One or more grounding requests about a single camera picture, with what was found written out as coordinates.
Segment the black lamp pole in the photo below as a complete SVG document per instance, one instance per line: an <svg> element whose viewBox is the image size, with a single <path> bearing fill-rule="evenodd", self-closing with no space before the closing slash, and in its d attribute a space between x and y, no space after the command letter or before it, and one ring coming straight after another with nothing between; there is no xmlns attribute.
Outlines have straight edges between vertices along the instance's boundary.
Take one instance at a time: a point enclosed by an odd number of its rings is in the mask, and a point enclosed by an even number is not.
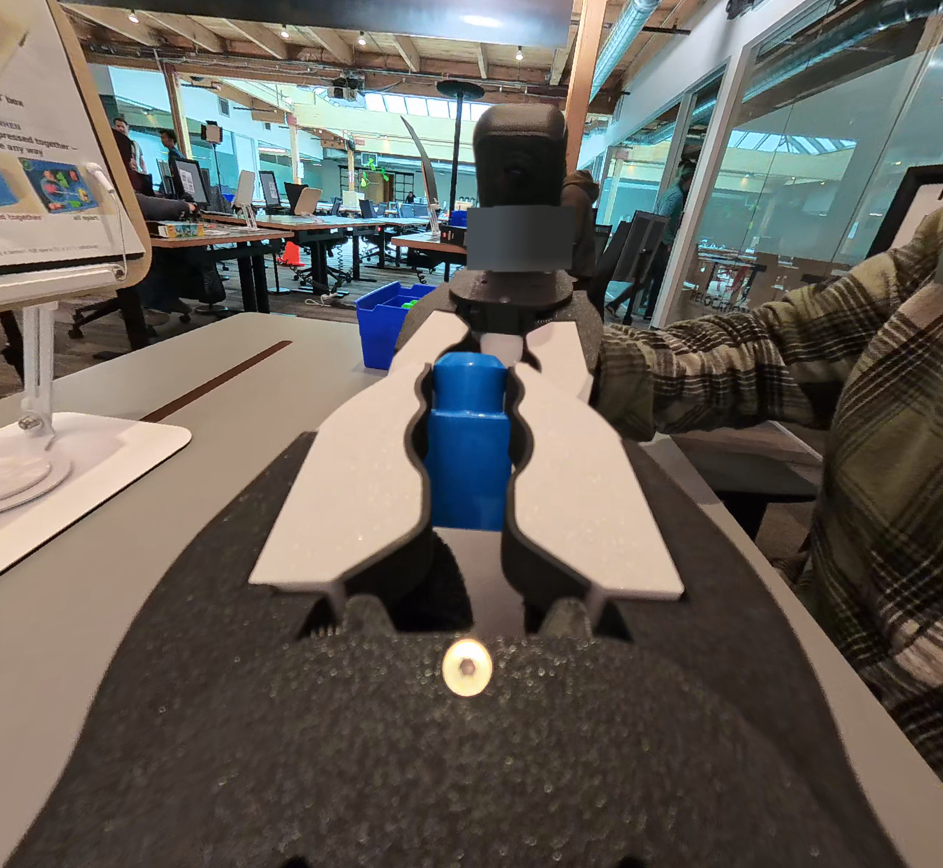
<svg viewBox="0 0 943 868"><path fill-rule="evenodd" d="M449 200L449 211L453 211L456 200L458 161L460 155L460 140L464 105L468 100L473 102L483 100L485 96L485 90L478 84L455 78L443 78L439 80L436 84L436 88L441 96L452 101L455 109L454 148L452 162L453 167Z"/></svg>

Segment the printed instruction sheet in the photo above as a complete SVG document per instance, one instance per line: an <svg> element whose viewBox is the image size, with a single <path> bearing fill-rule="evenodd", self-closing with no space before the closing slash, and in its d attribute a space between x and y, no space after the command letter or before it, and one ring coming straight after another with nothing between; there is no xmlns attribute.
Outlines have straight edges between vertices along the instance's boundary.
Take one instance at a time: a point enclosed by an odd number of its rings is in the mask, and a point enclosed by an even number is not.
<svg viewBox="0 0 943 868"><path fill-rule="evenodd" d="M49 0L1 0L2 274L143 255Z"/></svg>

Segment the blue plastic bin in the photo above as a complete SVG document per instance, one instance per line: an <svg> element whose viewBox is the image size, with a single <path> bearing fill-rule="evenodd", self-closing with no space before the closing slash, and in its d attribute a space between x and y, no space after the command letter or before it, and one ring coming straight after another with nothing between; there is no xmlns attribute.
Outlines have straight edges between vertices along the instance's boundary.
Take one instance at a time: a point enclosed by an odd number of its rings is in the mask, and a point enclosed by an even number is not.
<svg viewBox="0 0 943 868"><path fill-rule="evenodd" d="M389 307L389 302L396 297L420 300L434 289L433 285L403 285L392 282L357 300L356 312L365 367L379 370L388 370L390 367L397 339L410 310Z"/></svg>

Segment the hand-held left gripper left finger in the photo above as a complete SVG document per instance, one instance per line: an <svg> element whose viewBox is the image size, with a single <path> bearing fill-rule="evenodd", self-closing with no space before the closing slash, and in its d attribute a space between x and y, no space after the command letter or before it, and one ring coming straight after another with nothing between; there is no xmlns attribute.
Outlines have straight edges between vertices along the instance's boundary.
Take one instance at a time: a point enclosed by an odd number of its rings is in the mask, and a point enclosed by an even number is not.
<svg viewBox="0 0 943 868"><path fill-rule="evenodd" d="M431 488L418 449L430 365L402 365L318 428L249 584L328 600L336 616L360 595L396 608L434 559Z"/></svg>

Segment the blue single-stud block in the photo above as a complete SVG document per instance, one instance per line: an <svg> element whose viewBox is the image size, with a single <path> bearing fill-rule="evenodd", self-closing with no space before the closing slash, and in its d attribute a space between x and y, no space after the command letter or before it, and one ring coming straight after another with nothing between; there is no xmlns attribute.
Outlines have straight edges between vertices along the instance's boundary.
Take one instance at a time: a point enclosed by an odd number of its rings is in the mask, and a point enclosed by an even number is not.
<svg viewBox="0 0 943 868"><path fill-rule="evenodd" d="M500 532L511 476L507 371L481 353L447 353L433 368L426 470L437 528Z"/></svg>

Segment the white document stand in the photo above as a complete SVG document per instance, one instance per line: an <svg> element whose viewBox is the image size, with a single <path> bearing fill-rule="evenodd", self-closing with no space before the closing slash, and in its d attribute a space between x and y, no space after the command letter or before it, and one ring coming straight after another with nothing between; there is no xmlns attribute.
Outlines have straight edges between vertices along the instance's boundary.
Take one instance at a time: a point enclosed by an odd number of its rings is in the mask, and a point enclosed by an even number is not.
<svg viewBox="0 0 943 868"><path fill-rule="evenodd" d="M5 571L182 450L181 427L54 410L55 312L64 296L124 293L146 275L151 241L131 193L118 191L144 247L139 260L2 274L2 317L22 342L16 421L2 428L1 569Z"/></svg>

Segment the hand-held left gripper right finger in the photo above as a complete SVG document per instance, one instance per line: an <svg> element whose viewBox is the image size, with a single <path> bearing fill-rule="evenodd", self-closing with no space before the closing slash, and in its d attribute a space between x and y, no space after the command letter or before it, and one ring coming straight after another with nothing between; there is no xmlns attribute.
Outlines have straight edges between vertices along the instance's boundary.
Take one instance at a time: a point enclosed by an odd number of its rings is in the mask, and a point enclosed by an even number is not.
<svg viewBox="0 0 943 868"><path fill-rule="evenodd" d="M502 572L525 604L575 597L599 619L611 601L677 602L684 583L617 432L534 367L509 371L508 397Z"/></svg>

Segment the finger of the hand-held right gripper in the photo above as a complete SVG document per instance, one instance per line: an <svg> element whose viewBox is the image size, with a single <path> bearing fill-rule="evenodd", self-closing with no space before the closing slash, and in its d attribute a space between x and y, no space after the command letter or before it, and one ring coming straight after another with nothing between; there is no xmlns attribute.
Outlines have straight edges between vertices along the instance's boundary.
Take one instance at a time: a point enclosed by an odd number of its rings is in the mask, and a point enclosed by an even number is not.
<svg viewBox="0 0 943 868"><path fill-rule="evenodd" d="M546 323L524 338L525 355L536 360L536 374L571 398L588 405L594 378L587 367L576 323Z"/></svg>
<svg viewBox="0 0 943 868"><path fill-rule="evenodd" d="M468 324L453 312L408 311L389 372L415 364L435 365L443 354L459 350L470 331Z"/></svg>

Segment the wooden desk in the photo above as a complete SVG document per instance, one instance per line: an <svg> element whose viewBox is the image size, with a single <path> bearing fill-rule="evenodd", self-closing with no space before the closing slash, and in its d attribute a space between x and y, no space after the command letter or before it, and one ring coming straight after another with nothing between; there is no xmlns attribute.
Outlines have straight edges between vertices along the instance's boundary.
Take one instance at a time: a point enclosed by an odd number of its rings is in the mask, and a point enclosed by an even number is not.
<svg viewBox="0 0 943 868"><path fill-rule="evenodd" d="M243 309L266 312L269 306L265 258L277 257L285 241L292 240L298 230L291 226L262 229L234 224L210 226L208 220L203 223L203 233L199 236L165 237L151 232L151 245L161 249L206 249L214 262L236 260L239 263Z"/></svg>

